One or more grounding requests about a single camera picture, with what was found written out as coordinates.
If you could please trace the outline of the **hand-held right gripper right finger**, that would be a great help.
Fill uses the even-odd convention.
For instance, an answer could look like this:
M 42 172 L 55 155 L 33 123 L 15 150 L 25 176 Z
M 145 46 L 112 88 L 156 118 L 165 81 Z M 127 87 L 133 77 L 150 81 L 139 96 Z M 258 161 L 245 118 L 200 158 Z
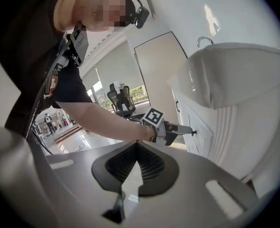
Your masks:
M 126 228 L 239 228 L 258 204 L 253 190 L 196 154 L 149 143 L 173 157 L 178 177 L 165 193 L 140 198 Z

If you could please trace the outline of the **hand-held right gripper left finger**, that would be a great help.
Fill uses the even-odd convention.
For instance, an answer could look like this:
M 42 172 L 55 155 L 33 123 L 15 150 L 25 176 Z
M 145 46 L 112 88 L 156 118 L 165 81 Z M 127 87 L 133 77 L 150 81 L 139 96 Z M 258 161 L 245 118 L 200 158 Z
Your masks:
M 122 185 L 133 169 L 132 142 L 47 156 L 47 162 L 72 198 L 59 191 L 72 228 L 119 228 L 125 219 Z

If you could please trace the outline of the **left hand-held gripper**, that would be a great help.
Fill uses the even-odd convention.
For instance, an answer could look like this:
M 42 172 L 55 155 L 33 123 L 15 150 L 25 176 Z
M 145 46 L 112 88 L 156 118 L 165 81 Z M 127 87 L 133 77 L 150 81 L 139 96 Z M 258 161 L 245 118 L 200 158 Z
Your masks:
M 170 146 L 178 134 L 191 134 L 193 129 L 189 126 L 175 125 L 164 120 L 164 114 L 153 107 L 143 115 L 141 121 L 143 125 L 150 126 L 154 131 L 151 142 Z

